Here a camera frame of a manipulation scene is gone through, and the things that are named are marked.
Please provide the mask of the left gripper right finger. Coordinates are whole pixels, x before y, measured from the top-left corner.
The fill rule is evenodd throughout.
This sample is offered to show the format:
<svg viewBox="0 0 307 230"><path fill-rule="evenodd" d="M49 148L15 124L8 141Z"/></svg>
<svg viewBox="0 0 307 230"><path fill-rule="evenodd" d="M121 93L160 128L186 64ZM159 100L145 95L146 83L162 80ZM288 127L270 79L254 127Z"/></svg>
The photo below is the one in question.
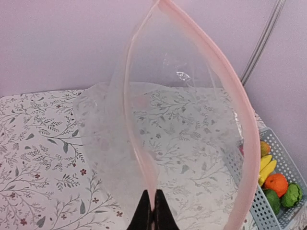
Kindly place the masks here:
<svg viewBox="0 0 307 230"><path fill-rule="evenodd" d="M179 230L161 189L156 190L153 218L154 230Z"/></svg>

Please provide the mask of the clear zip top bag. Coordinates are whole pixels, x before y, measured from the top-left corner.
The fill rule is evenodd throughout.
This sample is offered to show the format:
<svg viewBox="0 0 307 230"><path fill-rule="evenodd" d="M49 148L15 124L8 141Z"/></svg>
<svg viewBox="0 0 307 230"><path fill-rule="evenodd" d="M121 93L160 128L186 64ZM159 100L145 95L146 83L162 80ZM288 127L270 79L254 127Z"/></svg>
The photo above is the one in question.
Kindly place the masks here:
<svg viewBox="0 0 307 230"><path fill-rule="evenodd" d="M254 111L225 55L174 1L153 1L110 81L73 110L122 229L241 228L260 167Z"/></svg>

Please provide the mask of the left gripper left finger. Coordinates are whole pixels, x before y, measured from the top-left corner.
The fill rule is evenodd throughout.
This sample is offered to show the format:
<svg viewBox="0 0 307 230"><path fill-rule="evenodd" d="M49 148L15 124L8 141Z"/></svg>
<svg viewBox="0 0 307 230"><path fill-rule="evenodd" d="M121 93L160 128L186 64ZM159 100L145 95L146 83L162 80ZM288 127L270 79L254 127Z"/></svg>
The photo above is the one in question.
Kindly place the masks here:
<svg viewBox="0 0 307 230"><path fill-rule="evenodd" d="M144 190L127 230L152 230L153 221L148 191Z"/></svg>

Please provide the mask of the green toy bell pepper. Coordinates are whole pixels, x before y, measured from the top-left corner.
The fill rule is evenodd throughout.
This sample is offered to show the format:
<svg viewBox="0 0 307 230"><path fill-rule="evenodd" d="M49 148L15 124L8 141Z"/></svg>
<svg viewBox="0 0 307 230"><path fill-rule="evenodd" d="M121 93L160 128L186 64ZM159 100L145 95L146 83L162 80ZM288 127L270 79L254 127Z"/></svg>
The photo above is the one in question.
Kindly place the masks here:
<svg viewBox="0 0 307 230"><path fill-rule="evenodd" d="M281 203L277 193L272 189L264 189L263 190L273 212L275 215L280 213Z"/></svg>

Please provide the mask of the yellow toy bananas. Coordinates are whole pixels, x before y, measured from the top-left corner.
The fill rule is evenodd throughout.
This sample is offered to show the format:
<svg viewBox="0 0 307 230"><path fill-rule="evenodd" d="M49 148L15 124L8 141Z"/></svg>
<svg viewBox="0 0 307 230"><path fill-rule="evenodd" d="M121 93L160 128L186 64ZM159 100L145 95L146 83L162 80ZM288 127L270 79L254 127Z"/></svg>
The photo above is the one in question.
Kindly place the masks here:
<svg viewBox="0 0 307 230"><path fill-rule="evenodd" d="M275 170L277 160L272 159L272 155L266 155L260 160L259 186L263 186L268 176Z"/></svg>

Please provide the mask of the light blue plastic basket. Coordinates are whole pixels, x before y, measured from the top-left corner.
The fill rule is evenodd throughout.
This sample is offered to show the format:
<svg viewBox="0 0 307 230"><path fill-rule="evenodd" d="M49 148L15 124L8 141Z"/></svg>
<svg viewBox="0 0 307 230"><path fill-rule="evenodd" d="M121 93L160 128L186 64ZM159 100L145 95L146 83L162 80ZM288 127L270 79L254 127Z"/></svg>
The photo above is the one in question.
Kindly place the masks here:
<svg viewBox="0 0 307 230"><path fill-rule="evenodd" d="M307 184L272 129L260 131L259 184L250 212L260 230L288 230L307 205Z"/></svg>

